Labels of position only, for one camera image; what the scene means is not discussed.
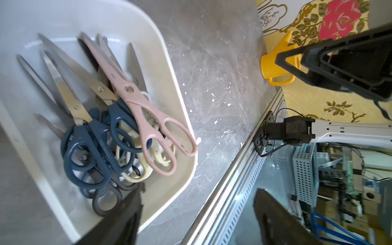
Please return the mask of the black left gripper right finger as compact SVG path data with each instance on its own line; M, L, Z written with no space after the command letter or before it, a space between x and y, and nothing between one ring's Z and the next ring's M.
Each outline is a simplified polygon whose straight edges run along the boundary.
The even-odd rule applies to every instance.
M265 189L258 189L253 208L264 245L320 245Z

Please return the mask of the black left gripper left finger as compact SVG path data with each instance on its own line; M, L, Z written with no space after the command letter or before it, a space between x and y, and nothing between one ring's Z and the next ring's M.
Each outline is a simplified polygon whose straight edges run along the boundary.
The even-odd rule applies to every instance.
M143 210L141 194L146 191L140 183L108 216L103 218L76 244L78 245L134 245Z

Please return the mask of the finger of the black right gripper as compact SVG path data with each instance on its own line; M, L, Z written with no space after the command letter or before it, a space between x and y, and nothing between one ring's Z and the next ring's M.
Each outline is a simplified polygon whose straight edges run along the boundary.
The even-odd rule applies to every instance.
M278 66L308 85L392 99L392 25L277 54Z

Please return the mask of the black scissors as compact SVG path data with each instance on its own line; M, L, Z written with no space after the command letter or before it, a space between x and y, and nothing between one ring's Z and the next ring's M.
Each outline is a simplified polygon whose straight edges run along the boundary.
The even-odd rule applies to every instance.
M98 62L93 57L91 51L88 49L84 41L78 39L78 42L84 53L86 54L87 58L93 65L98 76L97 79L100 82L103 82L104 79L107 80L106 76L103 74L101 68L99 67ZM107 112L98 112L98 109L96 108L91 109L89 114L92 115L94 119L99 119L99 121L102 123L106 123L109 120L109 115ZM81 194L84 197L92 200L92 208L94 212L99 216L106 216L112 209L114 209L121 203L123 199L122 191L130 193L136 190L139 185L138 183L131 183L125 180L121 180L120 174L116 173L111 168L110 164L108 164L108 166L111 171L111 180L106 186L94 190L87 190L83 187L79 188ZM101 181L102 179L103 176L101 174L101 171L96 167L84 172L81 178L82 181L87 181L91 184Z

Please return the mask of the cream white kitchen scissors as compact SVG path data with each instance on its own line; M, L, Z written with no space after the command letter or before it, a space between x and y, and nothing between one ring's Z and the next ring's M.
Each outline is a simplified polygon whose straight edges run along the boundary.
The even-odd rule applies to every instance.
M115 159L118 165L125 166L129 162L133 163L128 171L121 173L126 181L130 183L140 183L152 174L153 169L147 163L143 153L137 153L137 159L135 158L132 161L130 152L125 152L125 157L122 157L120 155L120 150L121 148L117 146L115 150ZM149 154L153 157L155 163L158 163L163 167L171 166L171 160L156 139L153 139Z

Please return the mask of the dark teal scissors back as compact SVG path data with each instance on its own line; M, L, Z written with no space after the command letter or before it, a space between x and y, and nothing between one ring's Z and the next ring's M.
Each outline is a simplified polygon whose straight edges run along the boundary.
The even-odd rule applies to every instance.
M100 123L89 115L83 104L74 95L51 54L44 51L42 56L60 93L61 102L72 116L75 124L62 140L61 149L65 173L69 180L80 188L87 190L103 188L110 182L111 173L105 158L98 150L98 142L92 134L92 129L98 129ZM88 153L88 161L83 165L78 165L72 160L75 151L80 149L86 150ZM88 172L90 170L94 184L86 183L74 174L75 171Z

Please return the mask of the dark teal scissors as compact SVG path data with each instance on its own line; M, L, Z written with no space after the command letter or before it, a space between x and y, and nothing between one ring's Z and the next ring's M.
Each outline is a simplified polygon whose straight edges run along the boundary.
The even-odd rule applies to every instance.
M103 188L110 182L111 173L105 158L98 150L98 142L92 134L92 129L98 129L100 123L89 115L83 104L74 95L51 54L44 51L42 56L60 93L61 102L72 116L75 124L62 140L61 149L65 173L69 180L80 188L87 190ZM80 149L86 150L88 153L88 161L83 165L78 165L72 160L75 151ZM74 174L75 171L88 172L90 170L94 184L86 183Z
M102 150L103 157L112 169L119 174L128 171L133 163L129 162L125 166L119 166L115 159L115 150L119 146L122 157L125 157L125 152L130 152L132 161L137 159L137 153L143 153L139 128L132 112L125 102L104 83L94 78L44 35L39 34L39 37L106 104L105 112L109 115L108 123L99 122L99 128L92 129L92 134Z

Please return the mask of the pink scissors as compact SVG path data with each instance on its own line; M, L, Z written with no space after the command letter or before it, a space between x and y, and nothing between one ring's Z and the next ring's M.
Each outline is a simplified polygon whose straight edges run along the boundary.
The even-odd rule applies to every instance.
M119 97L131 110L139 128L141 148L148 164L160 175L172 175L176 170L177 160L175 154L171 150L171 145L175 145L176 149L182 152L185 156L192 157L197 154L197 144L191 132L188 130L188 127L184 126L181 122L165 114L151 104L132 81L124 79L120 75L120 72L116 69L114 62L112 62L109 56L102 51L101 47L99 47L96 42L92 41L86 33L82 32L80 34L80 38L84 41L92 55L97 60L104 74L107 76L112 86L116 89ZM193 147L191 152L188 151L184 145L182 145L180 139L168 129L165 125L168 122L176 125L188 137ZM149 139L155 139L169 157L171 166L168 171L161 170L157 167L154 160L149 156L147 150L147 142Z

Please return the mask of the white plastic storage box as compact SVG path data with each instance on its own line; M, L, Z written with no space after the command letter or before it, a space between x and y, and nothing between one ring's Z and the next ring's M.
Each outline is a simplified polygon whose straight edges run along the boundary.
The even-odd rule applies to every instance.
M43 34L92 71L77 42L81 32L106 36L124 71L129 70L128 47L133 45L151 103L186 128L192 127L163 36L136 5L127 1L1 1L1 125L72 242L101 218L66 177L59 139L37 116L56 123L59 118L17 56L22 55L50 81L38 37Z

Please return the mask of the small teal scissors front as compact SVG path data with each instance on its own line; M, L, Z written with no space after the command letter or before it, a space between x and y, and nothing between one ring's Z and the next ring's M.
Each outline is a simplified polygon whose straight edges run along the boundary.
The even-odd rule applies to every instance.
M63 109L60 108L59 102L56 101L53 93L50 91L49 87L44 83L44 81L38 75L38 73L31 67L31 65L21 55L17 55L17 60L21 65L21 67L24 69L24 71L30 76L35 86L43 95L43 98L46 100L46 102L55 109L55 112L57 112L59 117L65 116L64 112L61 111ZM54 126L49 120L47 120L41 114L36 114L36 117L40 122L44 123L61 140L61 143L64 143L63 140L65 136L64 132L62 132L60 129ZM81 161L81 163L88 162L89 154L87 148L79 147L76 153L79 155L78 158Z

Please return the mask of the white handled scissors front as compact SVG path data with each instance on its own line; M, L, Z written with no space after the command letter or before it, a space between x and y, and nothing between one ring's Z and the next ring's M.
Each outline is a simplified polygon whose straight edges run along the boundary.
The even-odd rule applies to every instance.
M129 51L129 60L130 60L129 61L130 72L132 74L133 81L137 85L139 90L142 92L144 97L147 98L147 100L149 101L150 95L149 95L147 87L146 87L143 72L141 70L141 67L140 67L137 55L135 53L133 44L131 42L128 45L128 51Z

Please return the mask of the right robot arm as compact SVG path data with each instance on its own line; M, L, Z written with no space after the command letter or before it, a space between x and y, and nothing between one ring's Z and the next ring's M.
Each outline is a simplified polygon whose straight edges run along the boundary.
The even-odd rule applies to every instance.
M392 26L386 24L368 31L313 45L290 45L288 32L272 52L260 60L263 76L271 82L288 73L292 80L337 92L352 92L379 106L392 100ZM283 122L264 122L254 137L263 148L268 140L285 145L342 143L392 147L391 125L336 123L305 116L292 116Z

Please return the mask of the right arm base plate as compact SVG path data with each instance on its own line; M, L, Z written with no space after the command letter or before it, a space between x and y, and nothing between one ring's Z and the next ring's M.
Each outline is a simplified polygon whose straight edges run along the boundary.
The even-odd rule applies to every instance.
M259 156L263 155L263 151L269 142L269 140L266 137L265 127L267 126L268 123L270 123L270 122L272 123L274 121L275 121L275 118L273 116L273 112L269 111L266 114L266 116L264 117L264 119L262 120L261 125L257 129L257 131L252 139L254 149Z

